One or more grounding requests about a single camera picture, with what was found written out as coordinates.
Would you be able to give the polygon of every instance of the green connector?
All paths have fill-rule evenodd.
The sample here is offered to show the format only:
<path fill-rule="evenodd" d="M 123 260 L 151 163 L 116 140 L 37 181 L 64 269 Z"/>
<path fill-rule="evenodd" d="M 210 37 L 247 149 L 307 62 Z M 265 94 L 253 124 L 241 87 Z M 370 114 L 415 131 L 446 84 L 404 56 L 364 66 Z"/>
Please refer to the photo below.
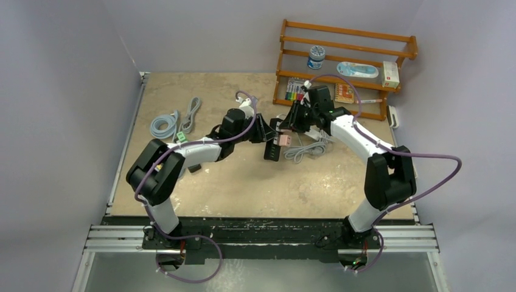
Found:
<path fill-rule="evenodd" d="M 188 140 L 186 139 L 186 136 L 184 135 L 184 133 L 183 133 L 183 132 L 179 132 L 179 133 L 177 133 L 177 135 L 176 135 L 176 136 L 177 136 L 177 138 L 178 138 L 179 142 L 181 142 L 181 143 L 188 142 Z"/>

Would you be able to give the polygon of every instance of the black metal base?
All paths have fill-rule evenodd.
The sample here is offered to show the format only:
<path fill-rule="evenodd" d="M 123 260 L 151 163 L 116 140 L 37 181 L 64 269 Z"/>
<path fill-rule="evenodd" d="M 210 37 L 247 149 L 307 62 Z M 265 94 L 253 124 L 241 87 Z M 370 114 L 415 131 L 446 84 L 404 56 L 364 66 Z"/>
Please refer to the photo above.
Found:
<path fill-rule="evenodd" d="M 374 234 L 350 238 L 344 232 L 345 219 L 180 217 L 174 236 L 200 234 L 219 244 L 225 259 L 313 259 L 343 265 L 360 254 L 339 255 L 339 249 L 378 249 Z M 147 217 L 104 217 L 103 225 L 148 226 Z M 414 220 L 382 220 L 382 225 L 413 225 Z M 169 241 L 154 229 L 145 230 L 143 249 L 179 249 L 180 241 Z M 185 264 L 203 264 L 218 253 L 207 240 L 186 240 Z"/>

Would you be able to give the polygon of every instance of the wooden shelf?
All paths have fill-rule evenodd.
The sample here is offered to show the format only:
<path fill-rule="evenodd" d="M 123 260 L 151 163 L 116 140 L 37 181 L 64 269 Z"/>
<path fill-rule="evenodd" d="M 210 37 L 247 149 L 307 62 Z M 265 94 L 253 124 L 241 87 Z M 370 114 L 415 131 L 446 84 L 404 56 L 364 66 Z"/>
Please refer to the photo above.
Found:
<path fill-rule="evenodd" d="M 357 46 L 354 44 L 336 43 L 333 41 L 321 41 L 321 40 L 314 40 L 314 39 L 308 39 L 308 38 L 299 38 L 299 37 L 294 37 L 294 36 L 286 36 L 285 31 L 286 31 L 287 27 L 293 27 L 293 28 L 297 28 L 297 29 L 317 30 L 317 31 L 321 31 L 321 32 L 340 33 L 340 34 L 345 34 L 345 35 L 355 35 L 358 37 L 375 38 L 375 39 L 380 39 L 380 40 L 398 41 L 398 42 L 406 43 L 406 45 L 405 45 L 404 50 L 397 51 L 397 50 L 382 49 L 382 48 L 377 48 L 377 47 L 366 47 L 366 46 Z M 308 23 L 297 23 L 297 22 L 293 22 L 293 21 L 287 21 L 286 19 L 283 20 L 279 41 L 280 41 L 280 51 L 279 51 L 279 57 L 278 57 L 277 67 L 276 67 L 276 89 L 274 90 L 273 103 L 280 104 L 280 105 L 291 105 L 292 104 L 292 102 L 289 100 L 282 100 L 282 99 L 277 98 L 277 89 L 278 89 L 278 85 L 279 85 L 279 79 L 281 77 L 294 77 L 294 78 L 302 78 L 302 79 L 311 79 L 311 78 L 315 77 L 315 75 L 313 75 L 313 74 L 296 72 L 296 71 L 286 70 L 286 69 L 282 68 L 282 62 L 284 59 L 284 55 L 293 55 L 293 56 L 299 56 L 299 57 L 308 57 L 308 55 L 309 55 L 308 52 L 284 49 L 285 42 L 312 44 L 312 45 L 319 45 L 319 46 L 325 46 L 325 47 L 336 47 L 336 48 L 345 49 L 345 50 L 357 50 L 360 52 L 369 52 L 372 54 L 397 56 L 398 58 L 396 60 L 396 63 L 398 65 L 399 70 L 401 70 L 403 61 L 405 61 L 406 58 L 413 60 L 417 57 L 417 54 L 418 54 L 417 42 L 416 42 L 415 36 L 391 35 L 388 33 L 367 32 L 364 30 L 344 29 L 344 28 L 340 28 L 340 27 L 320 26 L 317 24 L 308 24 Z M 341 57 L 341 56 L 336 56 L 336 55 L 326 55 L 324 59 L 329 60 L 329 61 L 336 61 L 336 62 L 348 61 L 348 62 L 353 62 L 353 63 L 368 64 L 371 66 L 375 66 L 378 69 L 381 69 L 383 66 L 383 63 L 377 62 L 377 61 L 359 60 L 359 59 L 346 58 L 346 57 Z M 327 82 L 327 83 L 341 83 L 342 82 L 342 80 L 335 78 L 335 77 L 321 77 L 321 78 L 317 79 L 317 81 Z M 362 113 L 361 116 L 367 117 L 369 119 L 385 120 L 387 118 L 387 95 L 390 92 L 399 92 L 401 90 L 401 84 L 397 88 L 388 88 L 388 87 L 383 87 L 382 84 L 379 84 L 377 82 L 367 81 L 365 78 L 361 78 L 361 80 L 356 80 L 356 79 L 350 78 L 350 82 L 351 82 L 351 84 L 353 84 L 353 86 L 358 87 L 358 88 L 367 88 L 367 89 L 377 90 L 380 99 L 383 100 L 381 103 L 379 103 L 380 114 Z"/>

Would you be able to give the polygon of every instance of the light blue cable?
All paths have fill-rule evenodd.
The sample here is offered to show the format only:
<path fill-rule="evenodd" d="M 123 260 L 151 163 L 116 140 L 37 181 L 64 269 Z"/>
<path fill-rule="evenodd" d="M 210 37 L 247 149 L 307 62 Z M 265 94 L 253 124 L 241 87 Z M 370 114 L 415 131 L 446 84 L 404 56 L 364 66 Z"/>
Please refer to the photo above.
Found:
<path fill-rule="evenodd" d="M 177 121 L 179 120 L 179 112 L 176 110 L 173 114 L 162 114 L 157 116 L 150 123 L 150 134 L 158 139 L 167 139 L 168 137 L 176 136 Z M 167 125 L 167 128 L 160 130 L 161 125 Z"/>

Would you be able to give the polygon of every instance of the pink object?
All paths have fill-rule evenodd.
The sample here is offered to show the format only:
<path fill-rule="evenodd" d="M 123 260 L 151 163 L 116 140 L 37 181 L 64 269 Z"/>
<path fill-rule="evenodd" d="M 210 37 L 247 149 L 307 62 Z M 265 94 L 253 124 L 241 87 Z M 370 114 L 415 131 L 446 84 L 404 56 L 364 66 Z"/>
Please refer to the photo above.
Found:
<path fill-rule="evenodd" d="M 290 141 L 291 141 L 291 137 L 289 135 L 279 135 L 279 139 L 277 140 L 278 142 L 278 145 L 280 145 L 281 147 L 283 146 L 290 146 Z"/>

